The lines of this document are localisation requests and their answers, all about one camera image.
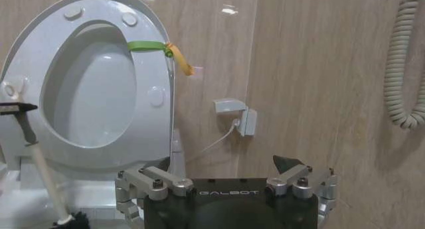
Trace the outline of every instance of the logo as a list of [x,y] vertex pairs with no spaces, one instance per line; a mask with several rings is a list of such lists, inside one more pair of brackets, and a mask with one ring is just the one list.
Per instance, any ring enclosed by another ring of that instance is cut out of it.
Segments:
[[202,196],[224,196],[224,195],[257,195],[260,191],[201,191]]

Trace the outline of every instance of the metal bracket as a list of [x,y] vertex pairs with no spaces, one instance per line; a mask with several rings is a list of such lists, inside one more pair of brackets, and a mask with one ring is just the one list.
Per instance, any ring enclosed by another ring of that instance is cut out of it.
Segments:
[[190,179],[181,178],[156,167],[134,166],[118,172],[114,180],[116,208],[124,213],[125,221],[132,229],[145,228],[144,220],[138,215],[138,207],[144,208],[144,198],[148,195],[153,201],[168,197],[168,189],[173,194],[185,197],[193,189]]
[[266,187],[272,189],[274,196],[286,194],[292,186],[293,195],[300,199],[308,199],[316,194],[318,198],[318,222],[317,228],[322,228],[329,212],[337,204],[337,175],[333,169],[314,170],[298,164],[276,178],[266,179]]

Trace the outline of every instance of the beige tiled wall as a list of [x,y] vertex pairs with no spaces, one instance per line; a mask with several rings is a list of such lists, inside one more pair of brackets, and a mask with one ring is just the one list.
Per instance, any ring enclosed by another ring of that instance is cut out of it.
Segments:
[[[59,0],[0,0],[0,64],[19,32]],[[230,120],[217,118],[213,100],[245,100],[256,0],[142,0],[157,14],[188,61],[202,70],[177,74],[176,126],[188,156],[226,132]],[[222,13],[226,5],[237,14]],[[237,170],[237,137],[188,164],[194,177],[232,177]]]
[[[257,134],[244,143],[241,176],[276,174],[270,157],[297,157],[340,174],[329,229],[425,225],[425,129],[392,126],[384,70],[400,0],[258,0],[248,105]],[[424,69],[421,3],[405,95]]]
[[[0,63],[19,31],[55,1],[0,0]],[[186,58],[204,68],[194,77],[177,75],[176,120],[188,154],[226,131],[213,99],[246,100],[258,112],[256,136],[240,144],[233,135],[188,165],[189,175],[268,176],[276,174],[273,154],[297,157],[340,174],[326,228],[424,228],[425,129],[392,126],[382,102],[398,0],[145,2]],[[225,4],[237,14],[221,12]],[[406,73],[410,102],[424,68],[424,6]]]

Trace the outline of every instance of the yellow tag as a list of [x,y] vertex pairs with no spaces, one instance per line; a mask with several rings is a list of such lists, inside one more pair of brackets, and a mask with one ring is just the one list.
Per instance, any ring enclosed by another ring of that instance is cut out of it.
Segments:
[[178,47],[174,46],[170,42],[165,43],[165,47],[173,52],[174,60],[177,61],[177,64],[180,65],[181,70],[184,71],[184,74],[186,76],[190,76],[194,74],[193,67],[188,64],[186,59],[184,55],[181,54]]

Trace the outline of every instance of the white cable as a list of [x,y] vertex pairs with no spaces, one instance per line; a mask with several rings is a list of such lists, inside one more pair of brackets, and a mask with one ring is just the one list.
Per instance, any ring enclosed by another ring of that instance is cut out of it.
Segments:
[[189,163],[190,161],[193,161],[196,158],[198,158],[217,143],[220,143],[233,132],[234,127],[238,126],[238,119],[233,119],[232,121],[232,127],[228,130],[226,134],[216,141],[213,142],[206,148],[204,148],[196,155],[193,155],[188,160],[186,163]]
[[402,86],[414,16],[420,0],[401,0],[386,58],[384,97],[390,119],[401,128],[414,129],[425,124],[425,75],[422,75],[418,101],[408,113],[404,108]]

